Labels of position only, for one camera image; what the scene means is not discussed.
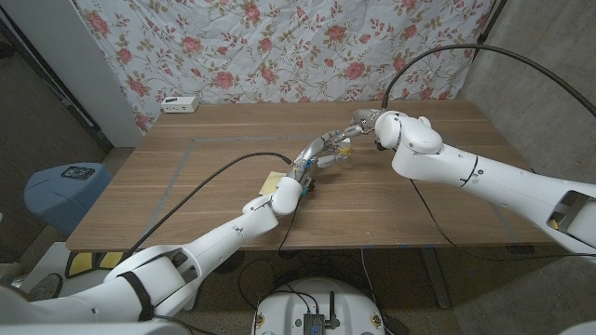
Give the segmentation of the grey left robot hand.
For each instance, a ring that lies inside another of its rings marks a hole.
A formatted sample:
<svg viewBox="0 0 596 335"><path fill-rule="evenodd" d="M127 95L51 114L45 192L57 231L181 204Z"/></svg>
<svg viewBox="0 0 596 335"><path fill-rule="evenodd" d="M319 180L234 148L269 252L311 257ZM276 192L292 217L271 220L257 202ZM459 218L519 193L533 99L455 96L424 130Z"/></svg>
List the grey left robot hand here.
<svg viewBox="0 0 596 335"><path fill-rule="evenodd" d="M303 183L312 167L327 168L347 159L351 141L345 139L337 143L335 139L339 133L331 131L312 140L293 161L286 176Z"/></svg>

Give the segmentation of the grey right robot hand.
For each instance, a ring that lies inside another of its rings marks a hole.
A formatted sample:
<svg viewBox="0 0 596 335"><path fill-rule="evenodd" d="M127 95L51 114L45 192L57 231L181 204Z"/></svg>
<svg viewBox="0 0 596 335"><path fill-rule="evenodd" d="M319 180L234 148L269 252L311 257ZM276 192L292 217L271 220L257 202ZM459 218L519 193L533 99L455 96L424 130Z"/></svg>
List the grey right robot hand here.
<svg viewBox="0 0 596 335"><path fill-rule="evenodd" d="M335 141L339 143L345 139L352 139L370 133L374 130L376 121L383 112L384 110L377 109L356 110L352 115L349 126L337 135Z"/></svg>

